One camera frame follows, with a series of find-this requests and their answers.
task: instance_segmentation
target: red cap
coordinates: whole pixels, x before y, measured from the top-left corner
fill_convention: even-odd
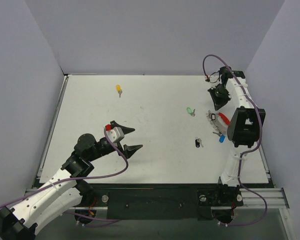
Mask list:
[[[107,131],[110,131],[110,130],[111,130],[111,125],[110,125],[110,124],[105,125],[105,129],[106,129]]]

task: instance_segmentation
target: blue object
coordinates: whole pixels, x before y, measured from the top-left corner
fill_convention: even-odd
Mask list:
[[[220,136],[220,138],[219,138],[219,142],[220,142],[220,143],[223,143],[224,140],[225,140],[225,138],[226,138],[226,136],[222,134],[222,135]]]

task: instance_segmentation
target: red object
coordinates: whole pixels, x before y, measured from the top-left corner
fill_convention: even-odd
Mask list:
[[[105,125],[105,130],[110,131],[111,130],[111,125],[110,124]]]
[[[230,120],[224,115],[223,113],[219,112],[218,115],[221,117],[221,119],[224,121],[226,125],[230,125]]]

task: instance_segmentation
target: screw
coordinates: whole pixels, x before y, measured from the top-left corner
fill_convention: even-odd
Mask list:
[[[103,195],[101,198],[102,202],[106,203],[109,200],[109,197],[107,195]]]
[[[207,198],[205,195],[200,195],[199,200],[200,200],[200,202],[205,202],[207,200]]]
[[[238,202],[241,202],[241,201],[242,201],[242,196],[241,196],[240,194],[238,194],[238,195],[236,196],[236,200],[237,200]]]

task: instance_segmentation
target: key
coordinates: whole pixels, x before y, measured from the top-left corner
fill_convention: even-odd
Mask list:
[[[217,134],[219,137],[221,137],[221,135],[222,135],[220,132],[215,132],[215,131],[214,131],[214,132],[212,132],[212,133],[213,133],[213,134]]]
[[[197,142],[200,143],[201,147],[204,147],[200,138],[197,139]]]
[[[119,94],[119,98],[121,98],[122,89],[121,89],[120,85],[115,86],[115,88],[116,88],[116,91],[117,91],[118,94]]]
[[[198,142],[198,138],[195,138],[195,147],[200,148],[200,143]]]
[[[223,143],[223,142],[224,142],[224,140],[225,140],[225,138],[226,138],[225,135],[223,135],[221,132],[212,132],[212,133],[217,134],[217,135],[220,137],[220,138],[219,138],[219,142],[220,142],[220,143]]]

